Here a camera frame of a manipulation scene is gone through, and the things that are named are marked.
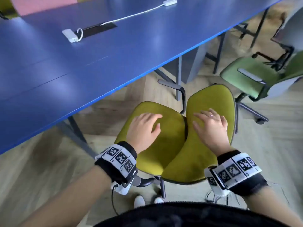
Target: blue table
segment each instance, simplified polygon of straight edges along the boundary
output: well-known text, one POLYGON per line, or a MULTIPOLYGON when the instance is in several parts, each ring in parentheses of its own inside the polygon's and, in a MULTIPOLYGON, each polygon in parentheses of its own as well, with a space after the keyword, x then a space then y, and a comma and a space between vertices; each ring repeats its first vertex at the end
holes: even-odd
POLYGON ((63 120, 281 0, 178 0, 77 43, 61 32, 163 1, 91 0, 1 22, 0 154, 54 125, 70 129, 63 120))

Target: shoe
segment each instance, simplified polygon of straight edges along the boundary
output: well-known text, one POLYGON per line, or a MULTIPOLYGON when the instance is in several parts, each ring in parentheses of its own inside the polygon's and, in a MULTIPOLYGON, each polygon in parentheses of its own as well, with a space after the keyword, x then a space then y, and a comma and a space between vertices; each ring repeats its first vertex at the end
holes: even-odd
POLYGON ((141 206, 145 206, 145 201, 144 198, 141 195, 139 195, 134 199, 134 209, 141 206))
POLYGON ((154 200, 154 204, 159 204, 159 203, 164 203, 164 200, 162 197, 157 197, 155 200, 154 200))

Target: floor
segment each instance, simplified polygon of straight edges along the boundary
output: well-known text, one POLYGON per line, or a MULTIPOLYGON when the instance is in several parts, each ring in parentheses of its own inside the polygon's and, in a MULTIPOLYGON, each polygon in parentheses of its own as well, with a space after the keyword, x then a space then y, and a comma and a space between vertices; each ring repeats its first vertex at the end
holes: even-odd
MULTIPOLYGON (((277 58, 282 50, 269 39, 279 26, 278 16, 288 12, 294 1, 284 1, 271 8, 253 50, 252 41, 240 33, 230 30, 222 53, 218 73, 235 58, 262 51, 277 58)), ((249 27, 256 29, 260 20, 257 16, 250 20, 249 27)), ((209 52, 214 53, 218 40, 214 39, 209 52)), ((212 75, 214 63, 205 59, 199 76, 183 85, 187 98, 213 83, 226 84, 237 96, 240 92, 212 75)), ((181 110, 181 102, 174 98, 175 92, 157 83, 159 76, 151 72, 147 76, 124 87, 74 117, 89 145, 97 152, 112 144, 134 107, 142 101, 153 101, 181 110)), ((279 197, 303 218, 303 80, 295 83, 279 98, 252 102, 245 99, 248 106, 266 115, 270 121, 258 125, 253 117, 240 110, 239 132, 233 146, 247 152, 262 168, 264 177, 279 197)), ((63 190, 68 183, 78 178, 93 165, 93 159, 85 154, 70 139, 63 136, 56 127, 45 131, 0 156, 0 223, 1 226, 16 226, 36 210, 51 196, 63 190)), ((207 182, 191 186, 166 183, 165 201, 205 201, 210 187, 207 182)), ((157 186, 132 187, 126 195, 114 194, 114 204, 118 213, 129 210, 133 199, 142 194, 147 203, 159 193, 157 186)), ((81 226, 94 225, 115 215, 108 191, 92 207, 81 222, 81 226)), ((244 201, 235 195, 229 197, 229 205, 246 208, 244 201)), ((225 199, 218 203, 226 204, 225 199)))

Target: white power adapter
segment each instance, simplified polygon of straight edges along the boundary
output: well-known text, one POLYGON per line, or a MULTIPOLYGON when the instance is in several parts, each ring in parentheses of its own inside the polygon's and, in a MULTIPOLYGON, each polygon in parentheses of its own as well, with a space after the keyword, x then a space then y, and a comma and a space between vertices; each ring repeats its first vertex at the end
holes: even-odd
POLYGON ((70 43, 73 43, 73 42, 81 41, 83 37, 83 30, 79 28, 77 30, 77 33, 79 33, 79 30, 81 30, 80 38, 78 38, 78 36, 71 29, 65 29, 62 31, 62 33, 64 34, 64 36, 66 36, 66 38, 70 41, 70 43))
POLYGON ((177 3, 177 0, 166 0, 163 2, 163 4, 165 6, 170 6, 170 5, 173 5, 173 4, 176 4, 177 3))

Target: forearm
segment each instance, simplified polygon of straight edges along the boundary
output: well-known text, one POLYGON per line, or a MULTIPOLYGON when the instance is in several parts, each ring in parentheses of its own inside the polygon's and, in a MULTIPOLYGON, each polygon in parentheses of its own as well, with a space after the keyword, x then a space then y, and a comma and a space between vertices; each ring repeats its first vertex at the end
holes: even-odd
POLYGON ((99 166, 94 166, 30 215, 21 227, 77 226, 110 184, 111 178, 99 166))
POLYGON ((268 186, 263 187, 256 194, 243 198, 247 207, 253 212, 263 214, 292 227, 303 226, 301 219, 268 186))

